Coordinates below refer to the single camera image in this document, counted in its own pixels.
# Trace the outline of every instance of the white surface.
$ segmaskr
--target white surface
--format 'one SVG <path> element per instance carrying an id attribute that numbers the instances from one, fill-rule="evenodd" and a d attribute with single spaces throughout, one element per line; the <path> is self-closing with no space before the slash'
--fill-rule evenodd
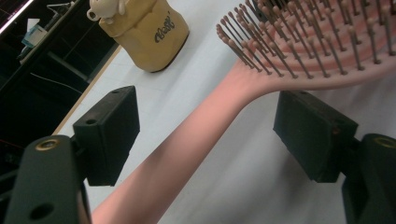
<path id="1" fill-rule="evenodd" d="M 218 39 L 215 25 L 241 0 L 168 2 L 191 30 L 173 63 L 160 73 L 147 73 L 122 49 L 61 130 L 73 135 L 71 125 L 109 91 L 135 85 L 141 132 L 119 183 L 200 104 L 236 60 Z M 395 84 L 396 76 L 391 76 L 313 93 L 359 123 L 358 139 L 366 133 L 396 137 Z M 160 223 L 346 223 L 343 177 L 337 184 L 311 182 L 272 130 L 277 96 L 265 95 L 239 114 Z M 92 209 L 113 189 L 88 187 Z"/>

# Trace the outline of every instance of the cylindrical container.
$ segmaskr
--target cylindrical container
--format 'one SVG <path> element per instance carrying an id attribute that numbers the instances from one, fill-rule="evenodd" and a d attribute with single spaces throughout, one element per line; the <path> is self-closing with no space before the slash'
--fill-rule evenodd
<path id="1" fill-rule="evenodd" d="M 125 13 L 111 24 L 99 25 L 131 56 L 135 65 L 148 72 L 163 70 L 177 56 L 188 35 L 183 17 L 166 0 L 129 0 Z"/>

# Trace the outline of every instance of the hairbrush bristle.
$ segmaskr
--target hairbrush bristle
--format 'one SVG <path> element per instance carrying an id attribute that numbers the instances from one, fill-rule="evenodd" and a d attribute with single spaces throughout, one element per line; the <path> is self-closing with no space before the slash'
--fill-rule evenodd
<path id="1" fill-rule="evenodd" d="M 232 39 L 235 54 L 258 73 L 307 80 L 343 77 L 338 84 L 327 85 L 336 88 L 396 70 L 392 1 L 246 0 L 245 4 L 228 13 L 232 20 L 227 16 L 221 20 L 225 29 L 218 25 L 218 34 L 228 45 Z"/>

